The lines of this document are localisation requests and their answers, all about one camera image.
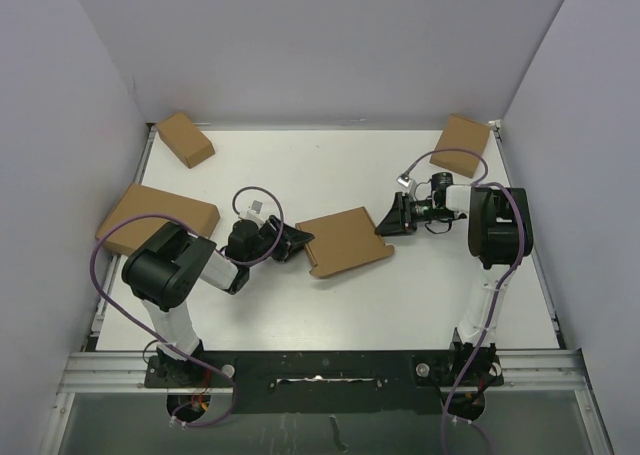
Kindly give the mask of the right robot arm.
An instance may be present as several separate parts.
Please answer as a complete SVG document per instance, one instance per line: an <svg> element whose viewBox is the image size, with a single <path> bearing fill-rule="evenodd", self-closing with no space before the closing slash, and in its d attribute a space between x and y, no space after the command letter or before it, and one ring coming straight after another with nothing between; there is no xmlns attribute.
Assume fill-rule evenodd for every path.
<svg viewBox="0 0 640 455"><path fill-rule="evenodd" d="M439 172L428 181L429 194L416 196L418 184L402 174L390 210L377 225L382 237L411 235L420 224L428 231L435 223L447 230L457 221L467 222L467 245L479 263L477 279L465 313L454 329L454 352L444 360L446 375L464 384L477 376L479 358L493 365L495 335L500 310L510 280L534 245L526 191L488 184L456 184L450 172Z"/></svg>

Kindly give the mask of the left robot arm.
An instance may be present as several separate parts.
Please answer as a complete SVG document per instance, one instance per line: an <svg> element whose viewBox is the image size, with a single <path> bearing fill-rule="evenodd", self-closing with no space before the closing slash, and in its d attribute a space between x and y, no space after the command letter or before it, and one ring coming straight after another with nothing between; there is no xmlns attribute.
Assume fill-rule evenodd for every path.
<svg viewBox="0 0 640 455"><path fill-rule="evenodd" d="M159 335L159 353L170 360L169 376L182 386L196 383L203 373L203 350L186 299L197 281L234 295L250 278L250 267L271 258L285 263L315 236L283 223L246 215L232 227L224 251L202 236L167 222L126 261L122 280L151 317Z"/></svg>

